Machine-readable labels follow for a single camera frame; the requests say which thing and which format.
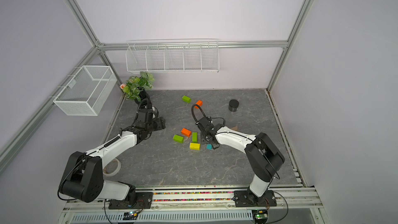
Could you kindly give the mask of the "yellow block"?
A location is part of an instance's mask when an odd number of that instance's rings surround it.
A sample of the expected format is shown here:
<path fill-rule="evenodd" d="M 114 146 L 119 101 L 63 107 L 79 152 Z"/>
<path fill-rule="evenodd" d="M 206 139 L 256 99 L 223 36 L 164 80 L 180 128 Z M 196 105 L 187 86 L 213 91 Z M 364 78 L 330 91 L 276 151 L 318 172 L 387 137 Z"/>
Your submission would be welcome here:
<path fill-rule="evenodd" d="M 191 150 L 200 150 L 201 144 L 199 143 L 190 143 L 189 148 Z"/>

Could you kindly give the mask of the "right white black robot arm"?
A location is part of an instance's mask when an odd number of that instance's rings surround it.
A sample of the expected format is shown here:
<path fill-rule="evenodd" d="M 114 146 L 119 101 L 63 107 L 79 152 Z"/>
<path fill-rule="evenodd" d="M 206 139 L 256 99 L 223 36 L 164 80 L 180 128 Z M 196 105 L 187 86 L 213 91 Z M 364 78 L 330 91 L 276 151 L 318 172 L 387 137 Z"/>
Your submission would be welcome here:
<path fill-rule="evenodd" d="M 279 177 L 278 170 L 285 158 L 270 137 L 265 133 L 257 135 L 244 134 L 226 127 L 224 124 L 214 124 L 210 117 L 193 118 L 198 127 L 201 139 L 213 149 L 227 145 L 246 154 L 254 172 L 254 178 L 249 186 L 249 195 L 261 198 L 267 192 L 274 177 Z"/>

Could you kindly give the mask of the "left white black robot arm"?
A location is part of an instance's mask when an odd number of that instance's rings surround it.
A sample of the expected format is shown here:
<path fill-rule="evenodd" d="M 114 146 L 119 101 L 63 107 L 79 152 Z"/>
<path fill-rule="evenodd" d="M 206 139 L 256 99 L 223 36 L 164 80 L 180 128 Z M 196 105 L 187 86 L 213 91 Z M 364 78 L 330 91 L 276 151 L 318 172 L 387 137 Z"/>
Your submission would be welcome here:
<path fill-rule="evenodd" d="M 58 195 L 66 195 L 90 203 L 94 200 L 118 200 L 129 205 L 137 202 L 135 186 L 107 181 L 103 170 L 126 150 L 151 137 L 154 131 L 165 129 L 165 119 L 155 107 L 136 112 L 131 126 L 120 129 L 111 140 L 86 152 L 70 155 L 62 175 Z"/>

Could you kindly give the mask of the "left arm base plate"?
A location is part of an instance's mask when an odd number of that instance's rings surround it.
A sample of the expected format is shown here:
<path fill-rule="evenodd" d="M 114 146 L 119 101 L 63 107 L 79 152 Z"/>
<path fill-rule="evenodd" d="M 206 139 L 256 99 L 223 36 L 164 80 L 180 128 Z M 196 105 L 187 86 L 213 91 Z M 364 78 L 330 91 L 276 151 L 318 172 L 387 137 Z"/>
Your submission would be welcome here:
<path fill-rule="evenodd" d="M 109 209 L 149 209 L 153 200 L 152 192 L 135 192 L 125 200 L 110 200 Z"/>

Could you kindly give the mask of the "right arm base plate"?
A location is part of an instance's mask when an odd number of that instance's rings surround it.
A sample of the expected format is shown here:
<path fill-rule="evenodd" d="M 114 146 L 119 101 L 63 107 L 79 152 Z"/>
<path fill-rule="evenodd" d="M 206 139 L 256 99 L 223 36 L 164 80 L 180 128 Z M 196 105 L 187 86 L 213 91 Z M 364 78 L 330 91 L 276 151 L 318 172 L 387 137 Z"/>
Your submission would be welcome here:
<path fill-rule="evenodd" d="M 256 196 L 249 189 L 236 190 L 232 200 L 236 207 L 274 207 L 277 206 L 276 197 L 272 190 L 267 190 L 261 197 Z"/>

